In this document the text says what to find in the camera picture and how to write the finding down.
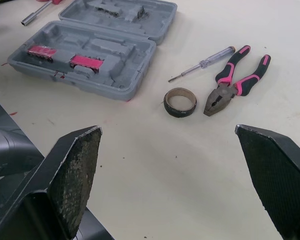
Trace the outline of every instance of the black ring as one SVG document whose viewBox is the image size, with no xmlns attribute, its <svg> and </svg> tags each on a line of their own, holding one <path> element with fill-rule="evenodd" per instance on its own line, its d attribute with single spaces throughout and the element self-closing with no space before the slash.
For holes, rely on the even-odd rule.
<svg viewBox="0 0 300 240">
<path fill-rule="evenodd" d="M 169 99 L 174 97 L 174 96 L 186 97 L 187 99 L 189 99 L 192 102 L 192 106 L 190 108 L 186 109 L 186 110 L 175 109 L 174 107 L 172 107 L 169 104 Z M 185 89 L 185 88 L 182 88 L 182 87 L 177 87 L 177 88 L 171 89 L 170 91 L 168 91 L 165 94 L 164 99 L 163 99 L 163 104 L 164 104 L 165 110 L 171 116 L 173 116 L 175 118 L 185 118 L 185 117 L 190 116 L 195 111 L 195 109 L 197 107 L 197 98 L 188 89 Z"/>
</svg>

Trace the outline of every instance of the gray plastic tool case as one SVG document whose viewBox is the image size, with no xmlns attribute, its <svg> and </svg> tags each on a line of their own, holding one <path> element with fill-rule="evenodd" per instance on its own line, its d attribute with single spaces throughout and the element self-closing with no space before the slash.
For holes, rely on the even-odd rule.
<svg viewBox="0 0 300 240">
<path fill-rule="evenodd" d="M 177 11 L 158 0 L 75 0 L 19 47 L 8 63 L 17 71 L 74 85 L 107 98 L 136 94 Z M 28 54 L 33 46 L 56 50 L 52 59 Z M 97 71 L 71 64 L 74 56 L 103 61 Z"/>
</svg>

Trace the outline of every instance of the voltage tester screwdriver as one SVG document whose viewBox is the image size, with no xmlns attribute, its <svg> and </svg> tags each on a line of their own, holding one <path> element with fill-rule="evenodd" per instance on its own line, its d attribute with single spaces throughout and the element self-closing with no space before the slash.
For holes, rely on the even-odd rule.
<svg viewBox="0 0 300 240">
<path fill-rule="evenodd" d="M 176 76 L 174 78 L 171 78 L 168 82 L 171 83 L 173 82 L 174 80 L 178 79 L 178 78 L 181 78 L 189 73 L 191 73 L 192 71 L 196 70 L 196 69 L 199 69 L 199 68 L 202 68 L 202 69 L 205 69 L 206 67 L 224 59 L 225 57 L 228 57 L 232 54 L 234 54 L 236 51 L 235 47 L 234 46 L 230 46 L 230 47 L 227 47 L 226 49 L 216 53 L 215 55 L 212 55 L 210 57 L 208 57 L 207 59 L 205 60 L 202 60 L 201 62 L 199 62 L 198 65 L 188 69 L 187 71 L 184 71 L 183 73 L 181 73 L 179 76 Z"/>
</svg>

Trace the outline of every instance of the pliers handle grip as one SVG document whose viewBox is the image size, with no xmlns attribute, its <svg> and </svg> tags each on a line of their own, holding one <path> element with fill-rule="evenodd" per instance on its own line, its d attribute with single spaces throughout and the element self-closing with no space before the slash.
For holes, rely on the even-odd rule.
<svg viewBox="0 0 300 240">
<path fill-rule="evenodd" d="M 218 83 L 218 85 L 231 85 L 237 63 L 250 52 L 250 49 L 251 47 L 249 45 L 245 45 L 234 55 L 232 55 L 224 69 L 215 77 L 215 81 Z M 270 61 L 271 57 L 269 55 L 264 55 L 253 74 L 243 78 L 240 81 L 237 81 L 233 85 L 237 90 L 237 96 L 247 96 L 249 94 L 252 87 L 265 75 Z"/>
<path fill-rule="evenodd" d="M 225 65 L 224 69 L 215 77 L 216 83 L 227 84 L 228 86 L 232 83 L 232 78 L 234 76 L 235 67 L 237 63 L 243 59 L 250 52 L 251 47 L 249 45 L 243 46 L 229 59 L 228 63 Z"/>
</svg>

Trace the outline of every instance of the white table surface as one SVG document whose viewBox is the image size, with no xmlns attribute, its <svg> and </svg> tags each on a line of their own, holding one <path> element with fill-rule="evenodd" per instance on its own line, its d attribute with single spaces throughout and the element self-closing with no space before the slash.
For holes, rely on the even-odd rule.
<svg viewBox="0 0 300 240">
<path fill-rule="evenodd" d="M 7 57 L 71 1 L 20 21 L 35 0 L 0 5 L 0 104 L 46 155 L 56 140 L 100 125 L 103 136 L 88 207 L 117 240 L 280 240 L 256 194 L 236 124 L 265 128 L 300 146 L 300 0 L 175 0 L 175 21 L 130 102 L 16 72 Z M 251 46 L 234 79 L 272 56 L 264 78 L 212 117 L 203 115 L 226 61 L 168 83 L 228 46 Z M 193 115 L 177 119 L 161 104 L 174 87 L 193 91 Z"/>
</svg>

